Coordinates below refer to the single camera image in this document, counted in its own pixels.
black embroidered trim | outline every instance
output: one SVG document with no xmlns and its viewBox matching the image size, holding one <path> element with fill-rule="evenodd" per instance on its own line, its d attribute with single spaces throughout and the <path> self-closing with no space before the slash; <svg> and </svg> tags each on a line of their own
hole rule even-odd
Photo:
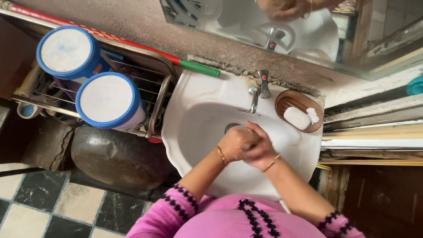
<svg viewBox="0 0 423 238">
<path fill-rule="evenodd" d="M 346 234 L 349 230 L 352 230 L 354 226 L 352 226 L 349 222 L 345 223 L 344 227 L 341 227 L 339 230 L 341 233 Z"/>
<path fill-rule="evenodd" d="M 334 211 L 334 212 L 330 213 L 329 215 L 327 215 L 324 218 L 324 221 L 320 222 L 317 225 L 317 229 L 319 229 L 320 231 L 323 231 L 324 229 L 326 229 L 326 225 L 331 224 L 332 219 L 337 219 L 338 218 L 337 216 L 339 216 L 339 215 L 341 215 L 341 214 L 338 211 Z"/>
<path fill-rule="evenodd" d="M 267 233 L 269 233 L 271 236 L 275 238 L 280 236 L 280 233 L 275 230 L 276 226 L 273 224 L 272 219 L 269 218 L 269 215 L 265 211 L 259 210 L 255 206 L 255 202 L 253 201 L 250 201 L 248 199 L 240 200 L 239 210 L 244 211 L 244 213 L 247 215 L 247 218 L 250 221 L 250 225 L 252 225 L 251 230 L 254 231 L 253 238 L 263 238 L 263 236 L 260 234 L 262 229 L 261 227 L 258 227 L 258 222 L 256 221 L 256 218 L 254 217 L 253 213 L 250 210 L 247 210 L 244 208 L 245 205 L 249 205 L 252 211 L 255 211 L 258 214 L 260 214 L 264 222 L 267 223 L 267 227 L 270 229 L 270 231 L 267 231 Z"/>
<path fill-rule="evenodd" d="M 182 193 L 184 197 L 191 203 L 194 207 L 195 215 L 198 213 L 198 204 L 197 201 L 194 200 L 194 197 L 188 194 L 188 191 L 184 191 L 184 188 L 179 184 L 174 184 L 172 188 L 176 189 L 178 192 Z"/>
<path fill-rule="evenodd" d="M 179 204 L 176 204 L 176 200 L 175 199 L 170 199 L 170 196 L 168 196 L 166 194 L 163 194 L 163 197 L 162 198 L 165 201 L 169 202 L 169 204 L 174 207 L 175 211 L 179 212 L 178 214 L 182 217 L 182 219 L 184 221 L 188 221 L 189 220 L 188 214 L 185 212 L 184 209 L 181 208 L 181 206 Z"/>
</svg>

purple item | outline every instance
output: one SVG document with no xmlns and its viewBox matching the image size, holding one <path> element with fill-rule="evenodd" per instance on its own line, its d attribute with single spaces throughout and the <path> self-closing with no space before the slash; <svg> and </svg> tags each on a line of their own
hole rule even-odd
<svg viewBox="0 0 423 238">
<path fill-rule="evenodd" d="M 81 87 L 80 83 L 74 82 L 72 80 L 63 80 L 60 78 L 54 77 L 54 81 L 56 82 L 57 86 L 62 89 L 74 102 L 75 98 L 77 97 L 78 89 Z"/>
<path fill-rule="evenodd" d="M 318 226 L 286 213 L 278 202 L 232 194 L 218 199 L 204 196 L 200 203 L 175 184 L 137 220 L 126 238 L 364 238 L 339 213 Z"/>
</svg>

bracelet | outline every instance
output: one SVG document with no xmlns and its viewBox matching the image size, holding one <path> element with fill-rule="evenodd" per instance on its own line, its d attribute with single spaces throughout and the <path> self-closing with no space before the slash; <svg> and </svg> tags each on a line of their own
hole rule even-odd
<svg viewBox="0 0 423 238">
<path fill-rule="evenodd" d="M 262 170 L 262 172 L 265 172 L 266 170 L 268 170 L 275 163 L 275 161 L 277 160 L 277 158 L 279 158 L 279 156 L 280 155 L 277 155 L 276 158 L 272 162 L 270 162 L 270 164 L 268 166 L 266 166 L 266 168 L 264 168 Z"/>
<path fill-rule="evenodd" d="M 219 153 L 219 155 L 222 157 L 223 162 L 228 165 L 229 162 L 226 160 L 226 158 L 223 155 L 222 150 L 220 149 L 220 147 L 217 145 L 217 146 L 215 146 L 215 148 L 217 150 L 217 153 Z"/>
<path fill-rule="evenodd" d="M 310 1 L 310 12 L 308 13 L 307 17 L 305 17 L 305 14 L 303 14 L 301 16 L 303 19 L 308 19 L 309 16 L 310 16 L 310 14 L 311 14 L 311 12 L 313 11 L 313 0 L 309 0 L 309 1 Z"/>
</svg>

sink basin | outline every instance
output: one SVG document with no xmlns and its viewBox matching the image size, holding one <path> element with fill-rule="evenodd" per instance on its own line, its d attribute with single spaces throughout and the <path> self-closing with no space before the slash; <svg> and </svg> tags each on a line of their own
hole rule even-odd
<svg viewBox="0 0 423 238">
<path fill-rule="evenodd" d="M 275 112 L 275 99 L 285 88 L 269 85 L 269 99 L 259 98 L 255 114 L 240 110 L 250 107 L 247 89 L 253 80 L 222 72 L 213 78 L 185 70 L 167 106 L 162 138 L 170 162 L 184 176 L 217 145 L 232 123 L 259 124 L 282 157 L 309 181 L 316 168 L 323 129 L 303 133 L 283 121 Z M 243 161 L 233 162 L 217 177 L 206 193 L 253 194 L 278 201 L 280 196 L 262 172 Z"/>
</svg>

soap dish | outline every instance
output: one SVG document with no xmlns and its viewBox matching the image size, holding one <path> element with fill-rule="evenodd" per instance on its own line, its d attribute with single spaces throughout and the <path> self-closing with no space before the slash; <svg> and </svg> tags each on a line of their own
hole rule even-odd
<svg viewBox="0 0 423 238">
<path fill-rule="evenodd" d="M 317 116 L 319 117 L 319 121 L 314 124 L 310 123 L 307 128 L 300 131 L 305 133 L 312 133 L 317 131 L 323 124 L 323 110 L 321 109 L 321 107 L 315 101 L 311 100 L 310 98 L 296 90 L 285 90 L 281 92 L 276 98 L 276 113 L 280 118 L 282 118 L 286 122 L 288 121 L 285 120 L 283 114 L 285 113 L 285 110 L 289 107 L 296 107 L 305 114 L 307 114 L 307 108 L 314 108 L 316 110 Z"/>
</svg>

